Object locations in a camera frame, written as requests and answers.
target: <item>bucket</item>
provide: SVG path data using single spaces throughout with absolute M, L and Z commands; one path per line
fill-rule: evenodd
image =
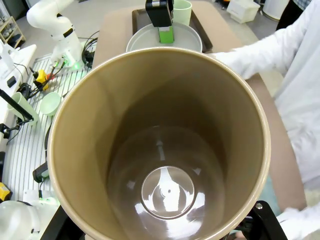
M 247 83 L 170 47 L 90 71 L 61 104 L 48 146 L 56 195 L 95 240 L 219 240 L 254 206 L 271 154 Z

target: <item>metal grate surface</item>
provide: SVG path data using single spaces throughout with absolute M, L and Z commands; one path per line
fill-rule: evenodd
M 46 73 L 51 71 L 50 55 L 37 58 L 33 69 L 38 71 L 44 69 Z M 65 95 L 80 79 L 88 73 L 88 68 L 77 71 L 61 71 L 56 78 L 49 82 L 49 89 L 45 93 L 38 93 L 29 100 L 31 106 L 39 114 L 39 121 L 34 126 L 25 124 L 21 127 L 18 135 L 8 143 L 4 160 L 2 182 L 13 192 L 11 200 L 23 200 L 24 190 L 38 190 L 40 185 L 32 176 L 33 170 L 45 163 L 45 136 L 51 122 L 52 116 L 43 115 L 40 112 L 40 103 L 45 94 L 58 92 Z M 29 76 L 28 84 L 33 84 L 33 76 Z M 15 126 L 16 118 L 9 126 Z M 46 180 L 41 190 L 53 191 L 50 180 Z

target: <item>bolt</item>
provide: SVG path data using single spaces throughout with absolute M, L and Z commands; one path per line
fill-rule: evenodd
M 255 207 L 256 207 L 257 209 L 259 209 L 259 210 L 261 210 L 261 209 L 263 208 L 261 203 L 257 203 L 257 204 L 255 205 Z

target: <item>black pole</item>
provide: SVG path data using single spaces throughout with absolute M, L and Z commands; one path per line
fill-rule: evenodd
M 25 118 L 25 120 L 33 120 L 34 119 L 30 113 L 28 113 L 22 106 L 20 106 L 15 100 L 13 100 L 2 89 L 0 89 L 0 97 L 2 97 L 8 104 L 10 104 L 14 109 L 16 109 L 19 113 L 21 113 L 21 115 Z

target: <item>person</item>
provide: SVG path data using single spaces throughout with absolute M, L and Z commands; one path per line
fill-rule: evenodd
M 320 189 L 320 0 L 311 1 L 297 21 L 252 45 L 211 53 L 248 79 L 277 69 L 283 83 L 274 96 L 305 189 Z M 320 203 L 278 216 L 288 240 L 302 240 L 320 229 Z
M 290 0 L 285 7 L 276 30 L 285 29 L 293 24 L 303 13 L 311 0 Z

